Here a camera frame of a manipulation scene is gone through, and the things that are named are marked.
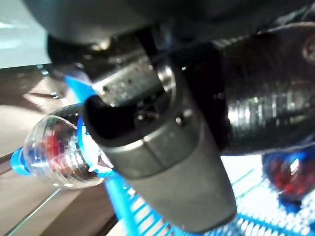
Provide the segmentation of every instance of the white wall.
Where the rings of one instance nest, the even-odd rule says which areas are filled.
[[[46,33],[21,0],[0,1],[0,68],[46,64]]]

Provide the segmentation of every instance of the black plastic part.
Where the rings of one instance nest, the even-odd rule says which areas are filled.
[[[109,62],[110,57],[132,55],[138,39],[134,35],[126,35],[110,41],[107,50],[93,50],[91,44],[81,45],[67,43],[51,35],[47,39],[48,55],[56,69],[76,67],[80,64],[84,72],[93,81],[108,71],[117,68],[116,63]]]
[[[220,53],[209,43],[173,52],[222,154],[288,148],[313,134],[315,66],[303,57],[313,36],[313,27],[296,26]]]
[[[99,145],[115,148],[142,138],[134,132],[136,110],[136,105],[109,107],[99,96],[95,95],[85,101],[82,116],[89,133]]]
[[[163,23],[175,40],[252,33],[312,0],[24,0],[54,37],[91,44]]]
[[[165,220],[189,233],[205,233],[236,215],[231,184],[203,120],[189,157],[152,177],[128,181]]]

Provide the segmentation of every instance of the machine part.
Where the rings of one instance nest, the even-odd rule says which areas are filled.
[[[315,35],[306,41],[303,48],[303,57],[307,62],[315,64]]]
[[[146,52],[134,35],[112,38],[108,47],[74,46],[49,39],[49,54],[67,76],[84,72],[79,79],[91,85],[110,107],[124,106],[150,97],[163,90]]]
[[[115,170],[165,220],[206,232],[235,216],[231,184],[180,71],[170,62],[156,68],[157,74],[170,70],[176,88],[171,96],[164,92],[144,108],[110,108],[93,96],[84,103],[84,123]],[[146,106],[150,102],[155,109]],[[156,116],[146,116],[148,111]]]
[[[157,71],[157,75],[162,83],[164,91],[174,97],[176,93],[176,83],[172,69],[165,65],[158,68]]]
[[[292,23],[220,52],[173,53],[223,155],[294,150],[314,133],[315,67],[303,57],[314,33],[315,23]]]
[[[104,39],[159,24],[171,40],[229,38],[255,33],[277,17],[313,0],[24,0],[55,38],[94,45]]]

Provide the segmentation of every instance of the shiny metal surface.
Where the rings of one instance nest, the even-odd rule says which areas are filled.
[[[296,23],[228,46],[225,99],[229,146],[224,153],[287,148],[315,131],[315,67],[305,45],[315,23]]]
[[[176,82],[171,67],[167,64],[158,65],[156,71],[164,91],[171,96],[171,100],[174,100],[176,95]]]
[[[83,66],[82,69],[91,71],[96,64],[103,64],[97,69],[96,76],[89,74],[89,79],[92,88],[107,105],[121,106],[163,89],[135,36],[114,38],[103,50],[100,47],[93,48],[97,52],[104,52],[103,58],[85,55],[85,59],[91,61],[89,66]]]
[[[309,38],[303,48],[303,57],[311,64],[315,64],[315,36]]]

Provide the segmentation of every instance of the blue plastic basket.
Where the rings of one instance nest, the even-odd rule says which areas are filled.
[[[79,102],[94,93],[75,78],[66,76],[65,81]],[[263,176],[260,155],[222,157],[222,161],[233,186],[238,214],[229,224],[203,235],[315,236],[315,192],[303,200],[298,213],[288,213]],[[191,235],[165,222],[119,175],[109,177],[105,187],[129,236]]]

